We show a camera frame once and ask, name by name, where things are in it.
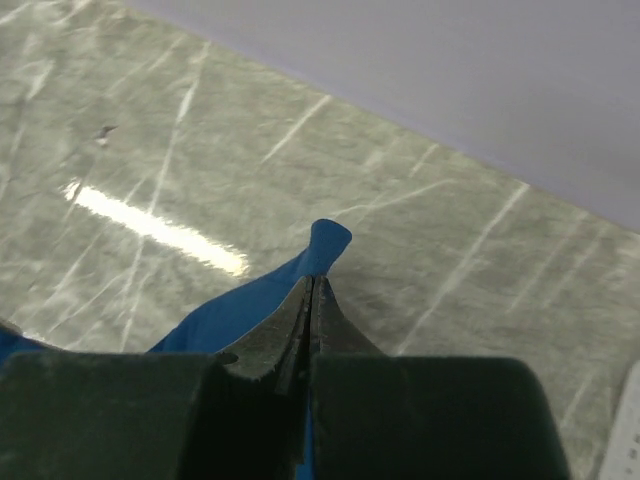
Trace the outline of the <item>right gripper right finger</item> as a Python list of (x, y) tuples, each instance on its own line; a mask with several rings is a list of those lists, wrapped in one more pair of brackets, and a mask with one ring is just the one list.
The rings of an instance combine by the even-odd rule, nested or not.
[(326, 276), (311, 277), (311, 284), (310, 358), (318, 355), (385, 356), (344, 314)]

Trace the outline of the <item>blue printed t shirt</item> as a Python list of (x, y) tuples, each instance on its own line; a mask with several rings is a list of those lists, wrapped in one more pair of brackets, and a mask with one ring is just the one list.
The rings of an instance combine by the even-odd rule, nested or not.
[(229, 374), (217, 353), (326, 276), (351, 241), (331, 220), (276, 270), (192, 311), (143, 354), (89, 354), (1, 336), (5, 479), (308, 479), (307, 371), (288, 395)]

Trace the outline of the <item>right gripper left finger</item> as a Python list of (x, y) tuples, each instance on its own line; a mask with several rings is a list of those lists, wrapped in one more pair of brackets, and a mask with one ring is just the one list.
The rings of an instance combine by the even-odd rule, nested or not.
[(281, 304), (240, 339), (217, 353), (232, 376), (288, 395), (309, 354), (313, 278), (300, 278)]

